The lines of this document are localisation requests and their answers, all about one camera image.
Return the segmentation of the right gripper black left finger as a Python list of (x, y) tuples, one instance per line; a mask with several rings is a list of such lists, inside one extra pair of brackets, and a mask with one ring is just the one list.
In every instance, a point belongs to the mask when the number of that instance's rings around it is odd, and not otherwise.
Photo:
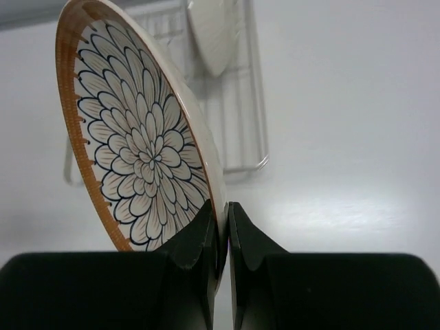
[(217, 228), (210, 202), (152, 252), (14, 256), (1, 268), (2, 329), (211, 329)]

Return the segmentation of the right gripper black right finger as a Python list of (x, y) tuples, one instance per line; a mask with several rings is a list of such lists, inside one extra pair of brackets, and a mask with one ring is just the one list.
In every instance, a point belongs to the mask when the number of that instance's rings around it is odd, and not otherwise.
[(228, 213), (235, 329), (438, 329), (439, 281), (399, 253), (288, 252)]

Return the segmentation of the flower pattern brown-rimmed plate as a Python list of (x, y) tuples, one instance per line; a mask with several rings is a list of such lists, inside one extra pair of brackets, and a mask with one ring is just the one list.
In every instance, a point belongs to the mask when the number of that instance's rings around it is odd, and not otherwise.
[(199, 101), (164, 46), (110, 1), (68, 1), (55, 52), (69, 141), (115, 248), (156, 250), (209, 202), (222, 276), (223, 169)]

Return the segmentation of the brown-rimmed plate in rack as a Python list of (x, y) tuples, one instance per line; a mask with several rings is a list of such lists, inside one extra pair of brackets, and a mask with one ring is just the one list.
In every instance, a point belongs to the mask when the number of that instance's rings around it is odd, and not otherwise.
[(239, 7), (233, 0), (193, 0), (186, 9), (199, 55), (218, 77), (232, 60), (239, 35)]

